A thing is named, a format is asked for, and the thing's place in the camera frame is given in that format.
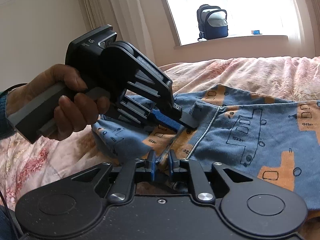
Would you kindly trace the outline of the dark blue sleeve forearm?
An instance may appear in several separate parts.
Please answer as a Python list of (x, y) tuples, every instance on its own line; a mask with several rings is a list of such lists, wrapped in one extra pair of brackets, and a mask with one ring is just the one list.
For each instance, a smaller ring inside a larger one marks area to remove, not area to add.
[(7, 120), (7, 97), (12, 90), (22, 87), (26, 83), (19, 83), (7, 88), (1, 92), (0, 96), (0, 138), (5, 139), (12, 136), (15, 133), (14, 128), (9, 124)]

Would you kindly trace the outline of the person left hand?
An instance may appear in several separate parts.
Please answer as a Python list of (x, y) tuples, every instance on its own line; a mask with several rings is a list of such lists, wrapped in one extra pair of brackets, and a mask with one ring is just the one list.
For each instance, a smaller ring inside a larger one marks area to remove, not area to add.
[(9, 92), (7, 117), (58, 82), (64, 82), (67, 87), (78, 93), (73, 100), (64, 95), (59, 98), (59, 104), (54, 110), (57, 130), (48, 137), (49, 139), (64, 140), (73, 132), (80, 132), (87, 125), (96, 123), (98, 115), (108, 111), (109, 98), (102, 96), (97, 100), (92, 100), (82, 93), (87, 89), (87, 85), (76, 69), (64, 64), (55, 64), (40, 73), (31, 82)]

